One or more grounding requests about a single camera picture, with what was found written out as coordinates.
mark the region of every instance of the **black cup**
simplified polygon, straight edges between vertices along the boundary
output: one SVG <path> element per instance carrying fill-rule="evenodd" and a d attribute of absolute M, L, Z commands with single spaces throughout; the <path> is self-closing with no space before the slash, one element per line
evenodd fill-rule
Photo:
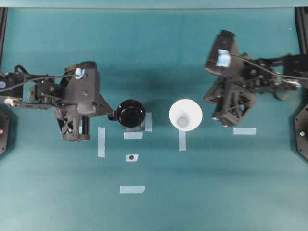
<path fill-rule="evenodd" d="M 109 119 L 119 121 L 127 132 L 138 131 L 144 126 L 145 108 L 137 100 L 126 100 L 117 107 Z"/>

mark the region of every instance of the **teal mat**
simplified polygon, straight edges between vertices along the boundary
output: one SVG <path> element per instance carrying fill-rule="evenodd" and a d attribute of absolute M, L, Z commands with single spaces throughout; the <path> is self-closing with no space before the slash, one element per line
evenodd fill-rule
<path fill-rule="evenodd" d="M 119 124 L 101 116 L 90 120 L 91 141 L 63 142 L 52 110 L 7 109 L 13 124 L 0 158 L 0 230 L 306 231 L 308 165 L 295 151 L 292 125 L 304 94 L 284 102 L 258 95 L 241 123 L 257 128 L 255 136 L 211 120 L 215 107 L 202 97 L 215 77 L 203 67 L 221 29 L 254 58 L 299 53 L 293 8 L 9 9 L 3 72 L 22 64 L 60 75 L 95 60 L 104 98 L 113 108 L 143 102 L 153 131 L 123 140 Z M 187 133 L 186 152 L 168 118 L 182 98 L 204 113 Z M 106 158 L 97 157 L 97 127 L 106 128 Z M 125 162 L 127 154 L 138 161 Z M 120 195 L 120 185 L 146 190 Z"/>
<path fill-rule="evenodd" d="M 226 9 L 307 6 L 306 0 L 0 0 L 1 7 L 82 9 Z"/>

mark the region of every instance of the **cable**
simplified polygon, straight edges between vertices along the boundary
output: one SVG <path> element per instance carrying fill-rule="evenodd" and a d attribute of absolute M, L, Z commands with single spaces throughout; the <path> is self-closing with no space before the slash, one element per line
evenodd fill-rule
<path fill-rule="evenodd" d="M 268 69 L 266 69 L 266 68 L 264 68 L 264 67 L 262 67 L 262 66 L 260 66 L 260 65 L 258 65 L 258 64 L 256 64 L 256 63 L 253 63 L 253 62 L 251 62 L 251 61 L 249 61 L 249 60 L 247 60 L 247 59 L 244 59 L 244 58 L 242 58 L 242 57 L 239 57 L 239 56 L 236 56 L 236 55 L 233 55 L 233 54 L 231 54 L 230 56 L 233 57 L 233 58 L 242 60 L 242 61 L 244 61 L 244 62 L 246 62 L 246 63 L 248 63 L 248 64 L 251 64 L 252 66 L 258 67 L 258 68 L 260 68 L 261 70 L 266 71 L 267 73 L 270 73 L 270 74 L 275 75 L 275 76 L 280 76 L 280 77 L 283 77 L 283 78 L 294 78 L 294 79 L 304 79 L 304 80 L 308 80 L 308 78 L 306 78 L 306 77 L 296 77 L 296 76 L 287 76 L 287 75 L 277 74 L 277 73 L 272 72 L 272 71 L 270 71 L 270 70 L 268 70 Z"/>
<path fill-rule="evenodd" d="M 13 85 L 13 86 L 10 86 L 8 88 L 5 88 L 5 89 L 1 89 L 0 92 L 5 92 L 7 90 L 12 90 L 14 88 L 17 88 L 17 87 L 20 87 L 28 82 L 33 82 L 33 81 L 36 81 L 36 80 L 42 80 L 42 79 L 47 79 L 47 78 L 66 78 L 66 77 L 72 77 L 74 75 L 66 75 L 66 76 L 40 76 L 40 77 L 36 77 L 36 78 L 30 78 L 24 82 L 21 82 L 21 83 L 18 83 L 16 85 Z"/>

